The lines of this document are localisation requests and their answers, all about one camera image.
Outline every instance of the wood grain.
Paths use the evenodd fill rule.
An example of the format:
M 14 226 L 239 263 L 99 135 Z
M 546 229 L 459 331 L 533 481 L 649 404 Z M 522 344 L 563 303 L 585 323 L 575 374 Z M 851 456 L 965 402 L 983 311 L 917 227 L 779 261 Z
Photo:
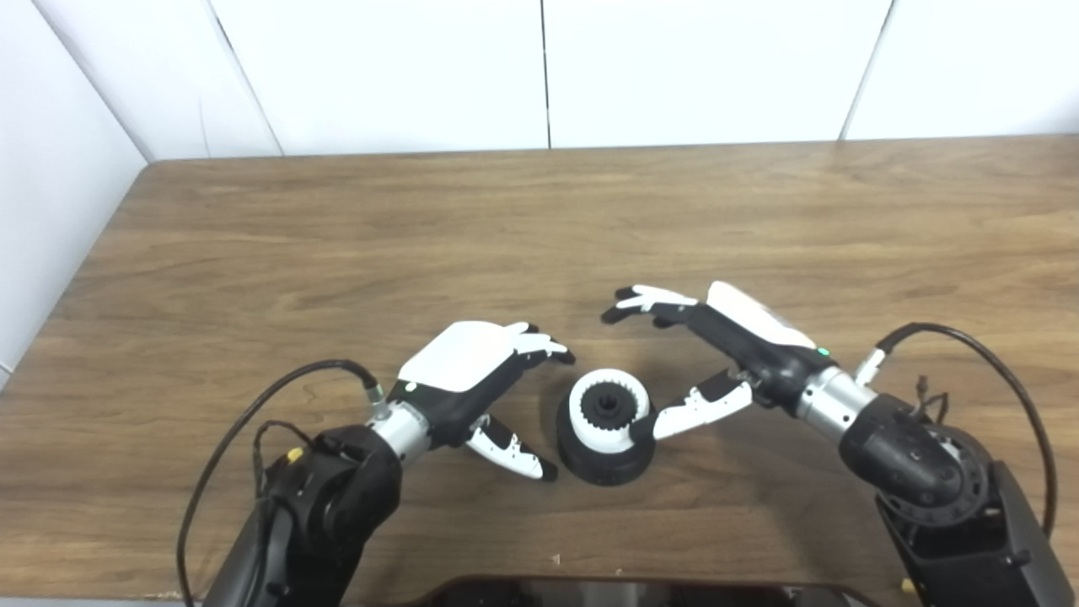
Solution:
M 255 395 L 330 357 L 390 382 L 455 320 L 529 320 L 577 353 L 577 369 L 531 372 L 494 410 L 555 458 L 554 408 L 586 371 L 627 370 L 666 403 L 726 364 L 683 330 L 601 326 L 612 291 L 702 294 L 713 278 L 847 365 L 911 320 L 983 339 L 1049 426 L 1054 546 L 1079 579 L 1077 192 L 1077 137 L 154 164 L 0 397 L 0 589 L 175 591 L 191 487 Z M 933 339 L 890 364 L 879 388 L 911 398 L 928 373 L 1040 510 L 1030 432 L 992 372 Z M 368 415 L 332 374 L 270 410 L 311 431 Z M 250 508 L 247 439 L 196 520 L 201 592 Z M 402 602 L 468 574 L 620 571 L 838 584 L 913 605 L 871 498 L 834 449 L 764 410 L 660 445 L 618 488 L 530 482 L 439 451 L 409 470 L 350 597 Z

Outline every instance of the robot finger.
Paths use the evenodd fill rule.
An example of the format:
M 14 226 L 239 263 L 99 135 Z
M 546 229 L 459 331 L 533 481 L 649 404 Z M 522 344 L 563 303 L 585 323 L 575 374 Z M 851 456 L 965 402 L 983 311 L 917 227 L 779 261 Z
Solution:
M 554 341 L 545 333 L 522 333 L 514 339 L 514 350 L 518 356 L 524 357 L 527 361 L 533 362 L 530 367 L 538 365 L 547 359 L 554 358 L 556 361 L 572 365 L 576 362 L 576 357 L 570 349 Z
M 689 389 L 682 402 L 633 423 L 629 429 L 633 442 L 661 441 L 699 426 L 734 415 L 753 404 L 753 389 L 723 371 Z
M 476 422 L 465 444 L 484 459 L 522 477 L 548 483 L 558 479 L 558 467 L 536 455 L 513 430 L 489 414 Z

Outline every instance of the white wall panel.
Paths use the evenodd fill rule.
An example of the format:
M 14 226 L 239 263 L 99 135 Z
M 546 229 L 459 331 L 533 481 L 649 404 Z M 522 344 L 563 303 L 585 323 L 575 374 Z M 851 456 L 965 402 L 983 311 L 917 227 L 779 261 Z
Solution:
M 835 139 L 888 0 L 546 0 L 554 147 Z
M 538 0 L 214 0 L 286 154 L 547 146 Z
M 14 369 L 146 161 L 30 0 L 0 13 L 0 364 Z
M 1079 2 L 896 0 L 849 138 L 1079 133 Z
M 281 153 L 208 0 L 37 1 L 151 160 Z

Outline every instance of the robotic hand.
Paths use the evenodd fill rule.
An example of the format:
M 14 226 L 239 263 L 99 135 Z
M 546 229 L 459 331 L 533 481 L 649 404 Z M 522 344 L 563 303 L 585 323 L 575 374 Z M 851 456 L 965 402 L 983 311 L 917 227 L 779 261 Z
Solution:
M 397 509 L 402 470 L 428 451 L 468 445 L 514 472 L 554 481 L 557 468 L 487 413 L 549 359 L 574 363 L 565 346 L 533 326 L 469 321 L 453 323 L 405 363 L 387 397 L 350 363 L 367 376 L 374 416 L 304 438 L 304 449 L 265 471 L 264 491 L 204 607 L 340 605 L 364 544 Z M 179 566 L 187 590 L 182 557 Z
M 1070 583 L 1049 546 L 1051 509 L 1042 533 L 1008 467 L 978 441 L 865 386 L 899 340 L 882 341 L 859 382 L 828 350 L 727 282 L 712 282 L 704 302 L 643 285 L 615 295 L 603 322 L 647 314 L 659 329 L 682 325 L 739 368 L 735 377 L 723 372 L 692 389 L 682 404 L 636 422 L 634 441 L 716 422 L 753 401 L 782 409 L 836 444 L 847 468 L 877 489 L 877 510 L 925 605 L 1074 606 Z M 923 330 L 958 333 L 912 325 L 893 335 Z M 1000 371 L 1002 363 L 961 335 Z M 1021 387 L 1016 395 L 1026 398 Z M 1037 414 L 1028 415 L 1037 432 Z M 1039 441 L 1047 455 L 1048 440 L 1039 434 Z M 1051 470 L 1047 458 L 1047 477 Z

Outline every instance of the black fingertip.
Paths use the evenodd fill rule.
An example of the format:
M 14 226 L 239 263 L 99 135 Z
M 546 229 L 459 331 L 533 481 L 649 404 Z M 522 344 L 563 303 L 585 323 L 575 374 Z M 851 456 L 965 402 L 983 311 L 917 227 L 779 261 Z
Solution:
M 656 429 L 656 417 L 657 414 L 652 413 L 630 425 L 629 438 L 633 443 L 640 444 L 656 440 L 653 434 Z
M 614 295 L 618 300 L 629 299 L 630 296 L 637 296 L 638 294 L 639 293 L 636 290 L 633 290 L 633 287 L 631 287 L 631 286 L 624 286 L 624 287 L 619 288 L 618 290 L 614 291 Z
M 554 483 L 558 480 L 558 467 L 554 464 L 547 461 L 546 459 L 538 457 L 540 468 L 543 469 L 543 477 L 540 478 L 544 483 Z
M 628 319 L 632 315 L 632 313 L 623 308 L 610 308 L 606 313 L 603 313 L 600 317 L 600 321 L 605 326 L 613 326 L 619 321 Z

